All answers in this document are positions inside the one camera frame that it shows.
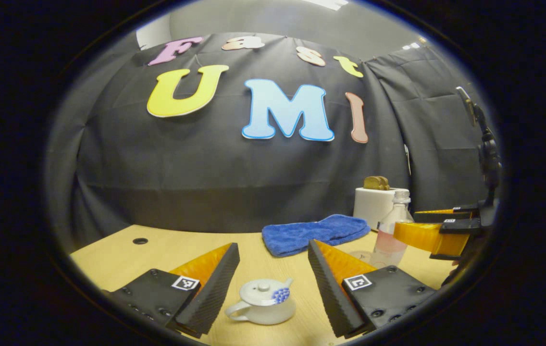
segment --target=blue floral pattern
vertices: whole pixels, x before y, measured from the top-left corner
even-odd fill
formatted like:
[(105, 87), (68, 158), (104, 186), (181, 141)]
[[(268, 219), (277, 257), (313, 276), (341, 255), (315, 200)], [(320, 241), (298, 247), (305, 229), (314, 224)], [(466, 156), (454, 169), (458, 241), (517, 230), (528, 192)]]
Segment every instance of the blue floral pattern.
[(275, 304), (283, 303), (288, 297), (290, 297), (290, 288), (280, 288), (273, 292), (273, 296), (271, 296), (275, 300)]

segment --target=foam letter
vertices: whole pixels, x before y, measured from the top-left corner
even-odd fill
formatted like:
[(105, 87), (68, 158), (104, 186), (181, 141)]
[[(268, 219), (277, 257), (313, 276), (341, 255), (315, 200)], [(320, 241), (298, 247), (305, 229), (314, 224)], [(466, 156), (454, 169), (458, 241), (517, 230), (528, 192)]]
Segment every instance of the foam letter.
[(297, 47), (297, 55), (301, 58), (302, 61), (306, 61), (308, 63), (312, 63), (316, 66), (324, 66), (326, 63), (321, 58), (321, 54), (316, 52), (313, 49), (305, 48), (305, 47)]
[(274, 81), (249, 79), (245, 86), (251, 89), (249, 125), (241, 132), (245, 138), (267, 139), (275, 135), (275, 128), (269, 125), (269, 111), (286, 137), (292, 136), (303, 116), (301, 137), (324, 142), (335, 138), (326, 122), (323, 88), (301, 85), (290, 101)]
[(365, 132), (365, 117), (363, 116), (363, 100), (351, 92), (346, 92), (346, 97), (350, 101), (350, 109), (352, 109), (352, 139), (354, 142), (367, 143), (369, 139)]
[(161, 51), (161, 53), (159, 53), (155, 59), (148, 63), (148, 65), (152, 66), (163, 62), (173, 61), (174, 58), (176, 58), (176, 56), (174, 55), (175, 53), (184, 53), (192, 46), (192, 43), (196, 44), (201, 41), (202, 37), (192, 37), (181, 39), (179, 41), (168, 42), (166, 44), (166, 47), (164, 47), (163, 51)]
[(234, 50), (241, 48), (260, 48), (264, 47), (264, 43), (260, 37), (235, 37), (227, 41), (227, 43), (222, 46), (224, 50)]
[(339, 63), (341, 64), (341, 68), (343, 68), (346, 72), (348, 72), (352, 76), (363, 78), (363, 74), (361, 72), (354, 70), (354, 68), (357, 68), (359, 66), (353, 63), (352, 61), (350, 61), (350, 59), (346, 57), (333, 57), (333, 59), (335, 59), (336, 61), (339, 61)]
[(209, 65), (198, 69), (202, 73), (200, 84), (194, 95), (187, 99), (176, 100), (173, 98), (174, 90), (181, 77), (187, 76), (190, 70), (174, 70), (162, 73), (157, 77), (158, 83), (151, 92), (147, 102), (147, 111), (160, 118), (168, 116), (185, 115), (205, 107), (213, 98), (218, 88), (218, 81), (222, 72), (227, 71), (226, 65)]

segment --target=teapot handle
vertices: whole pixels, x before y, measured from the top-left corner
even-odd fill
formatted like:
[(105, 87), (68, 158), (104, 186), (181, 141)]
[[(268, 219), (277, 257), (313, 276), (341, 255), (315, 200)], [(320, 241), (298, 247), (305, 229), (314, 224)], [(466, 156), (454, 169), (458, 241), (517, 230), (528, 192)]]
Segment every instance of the teapot handle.
[(235, 313), (236, 311), (239, 311), (240, 309), (246, 309), (249, 307), (251, 307), (250, 304), (247, 304), (246, 302), (241, 300), (240, 302), (226, 309), (224, 313), (235, 321), (248, 321), (249, 318), (247, 318), (247, 316), (245, 315), (236, 315), (236, 316), (231, 316), (231, 315)]

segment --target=wooden table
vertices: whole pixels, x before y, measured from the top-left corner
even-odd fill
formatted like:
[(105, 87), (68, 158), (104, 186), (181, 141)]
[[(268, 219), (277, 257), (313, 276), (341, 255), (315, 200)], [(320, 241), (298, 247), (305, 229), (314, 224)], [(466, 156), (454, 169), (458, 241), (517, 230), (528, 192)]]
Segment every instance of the wooden table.
[[(371, 251), (376, 236), (370, 232), (336, 248), (347, 253)], [(148, 242), (135, 245), (132, 241), (136, 238), (147, 238)], [(227, 243), (238, 243), (241, 261), (218, 318), (209, 334), (198, 339), (200, 342), (212, 346), (334, 346), (347, 341), (333, 334), (307, 252), (274, 258), (260, 233), (207, 234), (133, 225), (74, 252), (71, 258), (100, 289), (115, 291), (149, 269), (169, 271)], [(429, 259), (429, 252), (410, 246), (399, 267), (434, 289), (453, 269), (451, 261)], [(238, 292), (244, 283), (259, 278), (283, 282), (289, 277), (294, 279), (291, 297), (297, 302), (297, 312), (290, 320), (262, 326), (225, 316), (224, 310), (240, 300)]]

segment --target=yellow letter u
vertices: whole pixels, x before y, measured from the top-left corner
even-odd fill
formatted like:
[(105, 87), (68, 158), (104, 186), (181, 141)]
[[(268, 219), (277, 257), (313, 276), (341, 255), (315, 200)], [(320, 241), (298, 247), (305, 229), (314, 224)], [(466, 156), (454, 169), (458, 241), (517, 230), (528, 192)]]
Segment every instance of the yellow letter u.
[(213, 98), (218, 88), (220, 75), (227, 71), (226, 65), (209, 65), (199, 68), (202, 73), (200, 84), (194, 95), (181, 100), (173, 98), (174, 90), (177, 88), (181, 77), (187, 76), (190, 70), (174, 70), (162, 73), (157, 77), (157, 85), (151, 92), (147, 102), (147, 111), (160, 118), (190, 114), (205, 107)]

